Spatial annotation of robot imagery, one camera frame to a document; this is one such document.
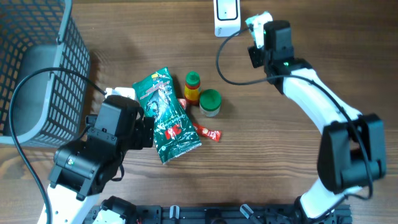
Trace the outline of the dark green snack bag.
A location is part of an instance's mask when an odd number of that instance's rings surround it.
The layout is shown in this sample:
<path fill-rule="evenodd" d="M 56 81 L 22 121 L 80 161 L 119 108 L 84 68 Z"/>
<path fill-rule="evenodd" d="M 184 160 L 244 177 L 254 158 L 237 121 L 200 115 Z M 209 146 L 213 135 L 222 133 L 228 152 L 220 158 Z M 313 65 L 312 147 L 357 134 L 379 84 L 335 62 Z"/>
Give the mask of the dark green snack bag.
<path fill-rule="evenodd" d="M 201 146 L 200 138 L 178 101 L 167 67 L 132 85 L 146 117 L 154 118 L 154 144 L 163 164 Z"/>

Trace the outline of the small red white candy pack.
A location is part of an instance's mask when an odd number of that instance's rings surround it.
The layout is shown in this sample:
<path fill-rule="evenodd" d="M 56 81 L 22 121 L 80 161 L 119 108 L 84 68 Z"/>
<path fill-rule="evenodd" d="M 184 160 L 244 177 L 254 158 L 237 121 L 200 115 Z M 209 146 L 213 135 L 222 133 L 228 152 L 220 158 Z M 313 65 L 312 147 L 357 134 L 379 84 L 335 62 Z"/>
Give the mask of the small red white candy pack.
<path fill-rule="evenodd" d="M 181 107 L 183 108 L 183 110 L 187 109 L 187 101 L 185 98 L 179 98 L 178 102 L 180 103 Z"/>

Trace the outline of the sauce bottle green cap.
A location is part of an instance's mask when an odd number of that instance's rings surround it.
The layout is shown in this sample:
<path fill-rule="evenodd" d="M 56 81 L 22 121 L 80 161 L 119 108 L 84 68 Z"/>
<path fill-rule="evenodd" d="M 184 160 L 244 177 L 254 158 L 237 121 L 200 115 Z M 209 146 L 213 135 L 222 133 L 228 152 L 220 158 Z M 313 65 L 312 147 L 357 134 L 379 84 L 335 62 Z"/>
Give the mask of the sauce bottle green cap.
<path fill-rule="evenodd" d="M 185 77 L 184 97 L 191 105 L 198 105 L 201 93 L 200 76 L 197 72 L 191 71 Z"/>

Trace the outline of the jar with green lid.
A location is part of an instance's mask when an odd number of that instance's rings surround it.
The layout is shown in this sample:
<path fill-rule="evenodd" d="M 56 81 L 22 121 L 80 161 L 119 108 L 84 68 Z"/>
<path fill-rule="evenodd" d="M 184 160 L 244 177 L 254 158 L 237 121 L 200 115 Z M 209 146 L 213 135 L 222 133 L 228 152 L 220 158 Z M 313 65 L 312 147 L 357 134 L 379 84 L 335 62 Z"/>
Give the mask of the jar with green lid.
<path fill-rule="evenodd" d="M 214 89 L 207 89 L 200 95 L 200 111 L 207 117 L 214 117 L 220 112 L 221 94 Z"/>

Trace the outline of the red coffee stick sachet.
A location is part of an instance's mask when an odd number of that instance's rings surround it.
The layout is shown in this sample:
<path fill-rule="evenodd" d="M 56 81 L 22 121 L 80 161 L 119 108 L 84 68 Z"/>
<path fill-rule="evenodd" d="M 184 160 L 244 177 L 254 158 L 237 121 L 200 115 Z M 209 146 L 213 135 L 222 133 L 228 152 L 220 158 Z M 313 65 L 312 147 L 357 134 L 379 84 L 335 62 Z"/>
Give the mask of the red coffee stick sachet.
<path fill-rule="evenodd" d="M 212 139 L 216 142 L 219 142 L 221 139 L 221 131 L 218 130 L 210 130 L 204 126 L 201 126 L 199 124 L 193 123 L 193 126 L 195 128 L 195 131 L 197 132 L 198 135 Z"/>

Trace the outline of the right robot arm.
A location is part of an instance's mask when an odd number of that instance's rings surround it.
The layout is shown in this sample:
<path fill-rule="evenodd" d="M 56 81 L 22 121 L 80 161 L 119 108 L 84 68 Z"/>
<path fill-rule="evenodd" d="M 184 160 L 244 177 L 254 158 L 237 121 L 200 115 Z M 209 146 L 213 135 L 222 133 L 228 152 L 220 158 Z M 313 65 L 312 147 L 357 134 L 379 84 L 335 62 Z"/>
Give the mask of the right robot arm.
<path fill-rule="evenodd" d="M 386 175 L 384 123 L 376 114 L 363 115 L 339 99 L 313 67 L 294 55 L 289 21 L 248 22 L 254 46 L 248 49 L 253 67 L 263 67 L 266 81 L 294 101 L 314 122 L 322 138 L 318 179 L 299 196 L 289 215 L 292 223 L 316 223 L 358 191 Z"/>

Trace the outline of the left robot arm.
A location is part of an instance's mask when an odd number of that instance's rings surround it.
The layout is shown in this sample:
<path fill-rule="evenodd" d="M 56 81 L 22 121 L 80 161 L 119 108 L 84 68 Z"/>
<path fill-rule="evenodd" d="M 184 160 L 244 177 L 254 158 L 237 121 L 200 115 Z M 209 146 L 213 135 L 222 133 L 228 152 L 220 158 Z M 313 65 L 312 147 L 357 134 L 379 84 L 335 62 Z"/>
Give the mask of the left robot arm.
<path fill-rule="evenodd" d="M 105 185 L 116 180 L 129 150 L 152 147 L 152 117 L 124 96 L 108 96 L 98 114 L 86 117 L 85 141 L 77 138 L 60 146 L 53 157 L 47 195 L 39 223 L 82 223 Z"/>

